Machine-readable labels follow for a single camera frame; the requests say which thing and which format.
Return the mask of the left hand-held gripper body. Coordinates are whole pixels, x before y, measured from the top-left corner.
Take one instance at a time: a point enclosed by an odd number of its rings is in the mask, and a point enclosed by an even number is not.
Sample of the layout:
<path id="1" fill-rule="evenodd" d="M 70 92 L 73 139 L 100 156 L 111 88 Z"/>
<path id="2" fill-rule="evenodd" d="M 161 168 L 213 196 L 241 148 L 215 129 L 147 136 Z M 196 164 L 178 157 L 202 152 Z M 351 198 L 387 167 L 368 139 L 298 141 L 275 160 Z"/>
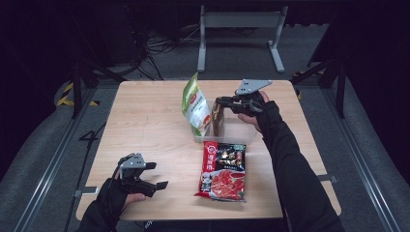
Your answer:
<path id="1" fill-rule="evenodd" d="M 157 186 L 140 178 L 146 170 L 145 163 L 140 153 L 129 154 L 120 161 L 119 177 L 123 189 L 128 193 L 143 193 L 145 196 L 152 197 L 157 191 Z"/>

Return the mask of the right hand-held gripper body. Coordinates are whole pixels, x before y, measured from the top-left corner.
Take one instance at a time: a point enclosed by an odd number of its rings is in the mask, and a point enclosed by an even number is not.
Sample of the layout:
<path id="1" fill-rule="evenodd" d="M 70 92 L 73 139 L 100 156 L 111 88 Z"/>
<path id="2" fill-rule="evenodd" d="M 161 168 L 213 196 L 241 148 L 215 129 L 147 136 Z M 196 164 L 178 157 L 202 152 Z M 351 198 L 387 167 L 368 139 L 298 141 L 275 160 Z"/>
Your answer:
<path id="1" fill-rule="evenodd" d="M 260 90 L 272 83 L 272 80 L 243 79 L 235 95 L 226 98 L 224 106 L 230 108 L 234 114 L 255 116 L 264 108 L 265 101 Z"/>

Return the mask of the gold and red food packet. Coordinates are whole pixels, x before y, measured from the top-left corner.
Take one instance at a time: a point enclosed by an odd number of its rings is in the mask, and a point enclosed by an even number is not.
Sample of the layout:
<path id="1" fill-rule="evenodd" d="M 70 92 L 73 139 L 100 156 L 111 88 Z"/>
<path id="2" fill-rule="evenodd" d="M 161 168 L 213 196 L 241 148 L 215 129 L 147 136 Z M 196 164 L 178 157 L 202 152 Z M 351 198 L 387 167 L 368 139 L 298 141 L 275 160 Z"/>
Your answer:
<path id="1" fill-rule="evenodd" d="M 224 133 L 224 108 L 215 102 L 211 116 L 214 136 L 222 136 Z"/>

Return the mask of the green and white food packet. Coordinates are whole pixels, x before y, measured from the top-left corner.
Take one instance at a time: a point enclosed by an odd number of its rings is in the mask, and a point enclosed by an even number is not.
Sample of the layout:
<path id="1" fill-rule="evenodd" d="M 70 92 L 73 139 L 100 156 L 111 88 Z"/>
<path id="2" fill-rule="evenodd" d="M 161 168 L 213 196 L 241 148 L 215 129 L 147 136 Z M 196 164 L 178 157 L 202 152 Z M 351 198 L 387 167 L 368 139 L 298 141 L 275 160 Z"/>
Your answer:
<path id="1" fill-rule="evenodd" d="M 190 123 L 193 134 L 204 136 L 211 123 L 211 110 L 198 84 L 196 72 L 183 90 L 182 113 Z"/>

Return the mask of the clear plastic container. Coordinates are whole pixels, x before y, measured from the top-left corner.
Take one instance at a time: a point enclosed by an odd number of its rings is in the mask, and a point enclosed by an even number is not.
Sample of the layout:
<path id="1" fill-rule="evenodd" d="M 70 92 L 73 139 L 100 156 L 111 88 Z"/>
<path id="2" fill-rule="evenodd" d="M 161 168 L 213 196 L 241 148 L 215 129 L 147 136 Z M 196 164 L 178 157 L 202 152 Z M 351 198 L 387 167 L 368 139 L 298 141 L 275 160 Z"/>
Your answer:
<path id="1" fill-rule="evenodd" d="M 217 141 L 219 143 L 249 145 L 257 134 L 253 125 L 242 122 L 230 108 L 224 109 L 224 133 L 214 136 L 212 121 L 204 136 L 193 135 L 193 140 L 198 143 L 204 141 Z"/>

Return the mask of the person's right hand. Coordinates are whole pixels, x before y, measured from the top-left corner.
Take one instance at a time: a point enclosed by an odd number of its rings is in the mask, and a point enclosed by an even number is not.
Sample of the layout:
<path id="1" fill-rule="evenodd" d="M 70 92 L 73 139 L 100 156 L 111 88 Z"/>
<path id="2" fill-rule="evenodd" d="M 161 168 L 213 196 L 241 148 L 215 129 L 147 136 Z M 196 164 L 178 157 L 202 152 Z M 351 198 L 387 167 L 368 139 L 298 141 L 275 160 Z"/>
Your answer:
<path id="1" fill-rule="evenodd" d="M 277 104 L 271 101 L 264 91 L 257 91 L 257 97 L 262 99 L 262 111 L 254 116 L 239 113 L 238 118 L 244 123 L 253 125 L 258 132 L 266 135 L 270 129 L 282 122 L 282 118 Z"/>

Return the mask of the person's left hand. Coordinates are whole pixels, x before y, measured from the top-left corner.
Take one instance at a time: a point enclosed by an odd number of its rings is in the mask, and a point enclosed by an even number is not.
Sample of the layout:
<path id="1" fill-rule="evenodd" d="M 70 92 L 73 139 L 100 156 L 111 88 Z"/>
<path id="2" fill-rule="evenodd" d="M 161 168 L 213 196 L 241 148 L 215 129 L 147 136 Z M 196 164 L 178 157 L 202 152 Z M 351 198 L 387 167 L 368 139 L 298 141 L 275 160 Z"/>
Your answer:
<path id="1" fill-rule="evenodd" d="M 104 215 L 120 216 L 130 204 L 145 199 L 143 193 L 128 193 L 119 180 L 108 178 L 102 185 L 96 204 Z"/>

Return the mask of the red and black food packet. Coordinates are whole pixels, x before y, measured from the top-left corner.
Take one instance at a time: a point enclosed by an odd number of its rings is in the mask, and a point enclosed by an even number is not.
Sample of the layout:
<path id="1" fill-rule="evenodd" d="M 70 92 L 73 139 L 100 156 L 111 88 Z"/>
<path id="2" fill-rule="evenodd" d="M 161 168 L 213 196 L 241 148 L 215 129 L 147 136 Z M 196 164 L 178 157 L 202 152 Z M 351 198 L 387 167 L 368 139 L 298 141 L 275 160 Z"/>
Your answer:
<path id="1" fill-rule="evenodd" d="M 195 196 L 245 202 L 247 146 L 217 141 L 205 141 L 203 145 L 201 174 Z"/>

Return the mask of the black metal stand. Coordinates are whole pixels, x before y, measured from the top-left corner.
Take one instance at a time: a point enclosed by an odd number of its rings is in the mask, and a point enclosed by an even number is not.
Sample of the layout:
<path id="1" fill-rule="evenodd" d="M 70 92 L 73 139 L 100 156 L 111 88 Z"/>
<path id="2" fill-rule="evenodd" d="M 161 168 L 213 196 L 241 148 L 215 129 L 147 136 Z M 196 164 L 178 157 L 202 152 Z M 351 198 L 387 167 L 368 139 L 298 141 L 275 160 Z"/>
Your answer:
<path id="1" fill-rule="evenodd" d="M 81 94 L 81 80 L 83 78 L 84 83 L 88 88 L 95 88 L 98 85 L 97 76 L 93 73 L 93 70 L 107 75 L 109 78 L 121 83 L 125 81 L 125 78 L 117 73 L 110 71 L 92 61 L 88 60 L 77 60 L 73 64 L 73 119 L 76 119 L 81 112 L 82 106 L 84 105 L 82 94 Z"/>
<path id="2" fill-rule="evenodd" d="M 321 62 L 305 72 L 295 72 L 291 79 L 291 83 L 297 84 L 319 72 L 323 73 L 318 80 L 318 85 L 320 88 L 330 89 L 333 86 L 334 82 L 337 83 L 336 110 L 338 116 L 344 119 L 343 107 L 346 70 L 342 61 L 338 59 L 332 59 Z"/>

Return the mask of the grey metal table bracket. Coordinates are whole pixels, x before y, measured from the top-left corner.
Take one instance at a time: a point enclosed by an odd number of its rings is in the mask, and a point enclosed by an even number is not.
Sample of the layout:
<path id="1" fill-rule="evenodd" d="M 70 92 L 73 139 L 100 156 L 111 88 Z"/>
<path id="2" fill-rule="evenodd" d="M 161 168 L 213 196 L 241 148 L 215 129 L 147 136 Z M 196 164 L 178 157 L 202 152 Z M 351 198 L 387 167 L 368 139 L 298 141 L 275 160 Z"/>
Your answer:
<path id="1" fill-rule="evenodd" d="M 329 181 L 332 184 L 337 182 L 337 177 L 334 175 L 330 175 L 330 174 L 318 175 L 317 178 L 320 182 Z"/>
<path id="2" fill-rule="evenodd" d="M 80 197 L 82 195 L 97 194 L 99 192 L 98 187 L 84 187 L 83 189 L 77 189 L 74 193 L 74 197 Z"/>

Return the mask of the grey metal stand frame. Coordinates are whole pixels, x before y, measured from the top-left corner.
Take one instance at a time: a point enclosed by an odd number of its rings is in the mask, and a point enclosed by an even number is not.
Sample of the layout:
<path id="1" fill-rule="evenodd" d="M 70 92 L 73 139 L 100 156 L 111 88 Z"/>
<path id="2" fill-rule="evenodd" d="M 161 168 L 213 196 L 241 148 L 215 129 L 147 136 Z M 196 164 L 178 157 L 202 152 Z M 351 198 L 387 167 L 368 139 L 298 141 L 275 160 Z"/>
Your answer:
<path id="1" fill-rule="evenodd" d="M 287 17 L 288 7 L 273 12 L 209 12 L 200 8 L 197 70 L 205 71 L 206 66 L 206 29 L 207 28 L 271 28 L 273 38 L 267 41 L 278 73 L 284 72 L 284 65 L 278 53 L 278 41 Z"/>

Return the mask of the aluminium floor rail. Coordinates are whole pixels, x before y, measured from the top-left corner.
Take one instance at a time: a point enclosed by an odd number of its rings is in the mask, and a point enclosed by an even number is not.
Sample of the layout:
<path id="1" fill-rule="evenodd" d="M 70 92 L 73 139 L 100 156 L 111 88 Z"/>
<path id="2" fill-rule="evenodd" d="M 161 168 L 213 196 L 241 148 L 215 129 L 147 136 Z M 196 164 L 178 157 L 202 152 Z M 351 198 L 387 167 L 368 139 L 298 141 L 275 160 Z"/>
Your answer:
<path id="1" fill-rule="evenodd" d="M 77 112 L 76 116 L 71 119 L 68 123 L 67 128 L 65 129 L 63 136 L 56 148 L 56 151 L 53 153 L 53 156 L 48 163 L 46 170 L 44 171 L 43 176 L 38 181 L 38 184 L 28 202 L 25 210 L 23 211 L 18 223 L 15 226 L 13 232 L 28 232 L 31 227 L 39 209 L 41 208 L 44 199 L 55 179 L 55 176 L 63 162 L 63 159 L 67 153 L 67 149 L 70 141 L 72 140 L 73 134 L 77 129 L 89 102 L 95 95 L 95 89 L 87 89 L 84 91 L 83 99 L 81 100 L 82 106 Z"/>
<path id="2" fill-rule="evenodd" d="M 362 151 L 360 150 L 352 131 L 348 127 L 346 121 L 339 116 L 336 109 L 336 99 L 333 97 L 330 90 L 322 90 L 322 95 L 331 108 L 332 114 L 337 122 L 337 126 L 348 146 L 351 160 L 353 161 L 356 170 L 365 186 L 366 192 L 372 202 L 372 205 L 379 216 L 386 232 L 402 232 L 394 214 L 392 213 L 378 183 L 371 173 Z"/>

